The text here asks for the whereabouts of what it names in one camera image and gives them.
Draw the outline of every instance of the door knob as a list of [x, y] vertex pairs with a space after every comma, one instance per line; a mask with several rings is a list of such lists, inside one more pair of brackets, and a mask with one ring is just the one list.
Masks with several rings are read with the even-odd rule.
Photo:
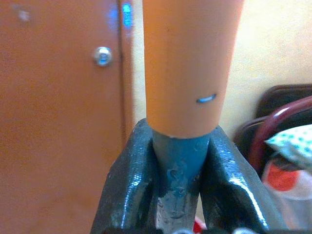
[[94, 60], [98, 66], [107, 66], [112, 58], [111, 49], [108, 47], [98, 47], [94, 52]]

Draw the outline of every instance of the wall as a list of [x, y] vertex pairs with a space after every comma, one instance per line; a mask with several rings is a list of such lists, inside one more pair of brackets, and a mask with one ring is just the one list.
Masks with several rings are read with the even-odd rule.
[[[134, 113], [146, 116], [142, 1], [134, 0]], [[245, 0], [220, 125], [232, 137], [261, 94], [312, 82], [312, 1]]]

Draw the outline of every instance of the orange door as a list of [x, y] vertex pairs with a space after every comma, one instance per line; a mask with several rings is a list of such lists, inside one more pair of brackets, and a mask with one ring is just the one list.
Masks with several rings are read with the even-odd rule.
[[117, 0], [0, 1], [0, 233], [89, 232], [122, 147], [118, 17]]

